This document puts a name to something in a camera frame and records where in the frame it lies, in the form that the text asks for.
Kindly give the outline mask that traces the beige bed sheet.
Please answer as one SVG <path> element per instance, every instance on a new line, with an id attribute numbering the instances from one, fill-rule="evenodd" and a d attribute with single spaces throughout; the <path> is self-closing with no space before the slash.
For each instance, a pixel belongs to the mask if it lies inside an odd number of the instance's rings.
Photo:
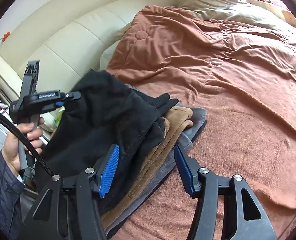
<path id="1" fill-rule="evenodd" d="M 250 0 L 180 0 L 177 7 L 204 20 L 227 20 L 272 29 L 296 44 L 296 18 L 276 5 Z"/>

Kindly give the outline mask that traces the green tissue pack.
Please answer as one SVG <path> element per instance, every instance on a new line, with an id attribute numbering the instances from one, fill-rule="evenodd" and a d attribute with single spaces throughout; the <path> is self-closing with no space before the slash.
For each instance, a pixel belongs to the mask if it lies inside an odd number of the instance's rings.
<path id="1" fill-rule="evenodd" d="M 60 107 L 60 108 L 57 110 L 57 112 L 56 112 L 56 116 L 55 116 L 55 119 L 54 119 L 54 125 L 55 125 L 56 127 L 59 126 L 60 121 L 61 121 L 61 119 L 62 119 L 62 117 L 63 117 L 64 112 L 65 112 L 65 107 L 64 107 L 64 106 Z"/>

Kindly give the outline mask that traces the folded grey garment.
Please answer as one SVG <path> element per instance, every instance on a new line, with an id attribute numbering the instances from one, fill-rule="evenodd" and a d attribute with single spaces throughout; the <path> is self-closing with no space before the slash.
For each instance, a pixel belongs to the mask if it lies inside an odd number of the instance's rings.
<path id="1" fill-rule="evenodd" d="M 176 165 L 186 167 L 188 152 L 207 124 L 207 111 L 177 103 L 162 115 L 162 124 L 165 127 L 163 142 L 145 157 L 125 197 L 101 219 L 108 239 L 166 181 Z"/>

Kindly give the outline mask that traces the folded tan garment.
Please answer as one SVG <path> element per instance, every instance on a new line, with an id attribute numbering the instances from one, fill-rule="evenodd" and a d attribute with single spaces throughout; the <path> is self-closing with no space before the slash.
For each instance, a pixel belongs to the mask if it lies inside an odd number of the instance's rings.
<path id="1" fill-rule="evenodd" d="M 191 144 L 189 137 L 183 132 L 193 127 L 192 115 L 192 109 L 185 106 L 172 107 L 163 115 L 164 140 L 149 152 L 130 191 L 115 208 L 102 215 L 101 222 L 105 232 L 109 232 L 145 202 L 174 168 L 173 148 L 177 140 L 180 139 L 185 145 Z"/>

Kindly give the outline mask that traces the black long-sleeve sweater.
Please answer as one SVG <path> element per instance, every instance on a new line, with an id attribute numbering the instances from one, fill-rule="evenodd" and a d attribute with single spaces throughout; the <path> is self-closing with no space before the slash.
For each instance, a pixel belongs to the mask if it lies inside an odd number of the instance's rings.
<path id="1" fill-rule="evenodd" d="M 56 174 L 76 176 L 119 146 L 119 161 L 101 215 L 112 210 L 133 185 L 148 153 L 164 140 L 163 115 L 178 100 L 156 98 L 127 87 L 106 71 L 90 70 L 74 87 L 80 99 L 65 111 L 42 158 Z"/>

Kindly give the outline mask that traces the cream padded headboard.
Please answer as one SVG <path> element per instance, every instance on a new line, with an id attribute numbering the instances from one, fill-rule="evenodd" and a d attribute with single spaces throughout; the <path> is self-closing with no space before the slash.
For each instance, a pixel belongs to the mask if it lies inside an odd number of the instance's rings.
<path id="1" fill-rule="evenodd" d="M 90 69 L 98 70 L 115 34 L 146 5 L 178 0 L 51 0 L 24 20 L 0 46 L 0 98 L 19 97 L 29 61 L 40 62 L 39 92 L 69 91 Z"/>

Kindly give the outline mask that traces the dark quilted jacket sleeve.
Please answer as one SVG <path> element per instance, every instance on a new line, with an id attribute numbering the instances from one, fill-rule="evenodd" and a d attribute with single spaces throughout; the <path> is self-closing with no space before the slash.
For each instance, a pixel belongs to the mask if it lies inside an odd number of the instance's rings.
<path id="1" fill-rule="evenodd" d="M 20 195 L 25 185 L 15 176 L 0 153 L 0 237 L 17 239 L 22 212 Z"/>

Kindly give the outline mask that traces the brown terry bed blanket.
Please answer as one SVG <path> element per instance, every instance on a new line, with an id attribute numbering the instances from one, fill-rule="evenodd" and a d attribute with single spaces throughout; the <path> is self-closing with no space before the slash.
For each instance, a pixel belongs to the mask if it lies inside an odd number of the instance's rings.
<path id="1" fill-rule="evenodd" d="M 296 226 L 296 44 L 280 32 L 202 20 L 177 7 L 139 11 L 107 70 L 150 96 L 207 111 L 190 155 L 243 176 L 278 239 Z"/>

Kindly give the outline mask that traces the bear print long pillow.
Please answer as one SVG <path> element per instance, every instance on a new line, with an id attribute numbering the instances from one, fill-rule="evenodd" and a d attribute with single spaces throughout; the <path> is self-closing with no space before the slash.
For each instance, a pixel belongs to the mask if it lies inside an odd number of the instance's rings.
<path id="1" fill-rule="evenodd" d="M 296 18 L 281 0 L 246 0 L 247 2 L 262 7 L 272 12 L 278 18 L 296 28 Z"/>

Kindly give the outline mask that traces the orange object on headboard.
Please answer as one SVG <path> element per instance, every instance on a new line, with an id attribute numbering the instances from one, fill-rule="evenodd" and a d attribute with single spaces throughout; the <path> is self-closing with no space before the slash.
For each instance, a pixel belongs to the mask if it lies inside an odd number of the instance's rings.
<path id="1" fill-rule="evenodd" d="M 4 42 L 10 36 L 10 32 L 8 31 L 3 35 L 2 42 Z"/>

